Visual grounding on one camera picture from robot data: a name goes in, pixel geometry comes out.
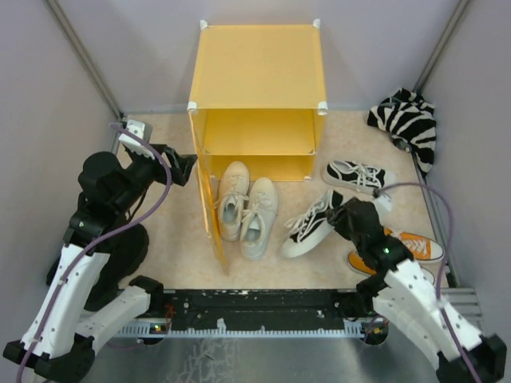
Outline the black white sneaker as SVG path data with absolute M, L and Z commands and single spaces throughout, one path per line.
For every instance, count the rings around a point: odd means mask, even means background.
M 383 168 L 356 161 L 332 160 L 323 170 L 323 180 L 332 186 L 349 188 L 372 195 L 397 181 L 397 176 Z
M 319 245 L 334 230 L 327 221 L 327 212 L 341 206 L 344 200 L 339 192 L 327 190 L 303 214 L 289 219 L 289 232 L 281 246 L 283 257 L 293 259 Z

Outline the white sneaker one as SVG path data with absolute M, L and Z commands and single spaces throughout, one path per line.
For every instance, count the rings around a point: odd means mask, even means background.
M 259 178 L 252 185 L 248 208 L 241 221 L 240 246 L 246 259 L 256 261 L 264 256 L 278 207 L 276 186 L 266 177 Z
M 247 166 L 234 161 L 220 179 L 216 208 L 220 235 L 224 240 L 236 241 L 240 238 L 244 204 L 248 200 L 249 171 Z

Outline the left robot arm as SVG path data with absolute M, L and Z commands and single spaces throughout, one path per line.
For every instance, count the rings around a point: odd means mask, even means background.
M 85 160 L 77 211 L 50 271 L 45 300 L 29 330 L 3 351 L 44 381 L 81 381 L 124 325 L 166 307 L 162 283 L 136 273 L 148 253 L 149 234 L 133 211 L 154 183 L 184 186 L 197 157 L 163 144 L 129 150 L 129 157 L 128 167 L 111 152 Z

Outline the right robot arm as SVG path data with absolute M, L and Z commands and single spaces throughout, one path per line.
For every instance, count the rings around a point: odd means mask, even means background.
M 352 198 L 327 209 L 327 222 L 355 245 L 374 274 L 356 286 L 357 307 L 398 328 L 428 359 L 440 382 L 498 382 L 507 346 L 467 321 L 423 274 L 406 245 L 386 234 L 376 207 Z

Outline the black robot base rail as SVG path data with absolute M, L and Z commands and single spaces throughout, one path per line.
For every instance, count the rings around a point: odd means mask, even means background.
M 390 332 L 355 290 L 166 290 L 163 302 L 121 328 L 121 338 L 354 338 Z

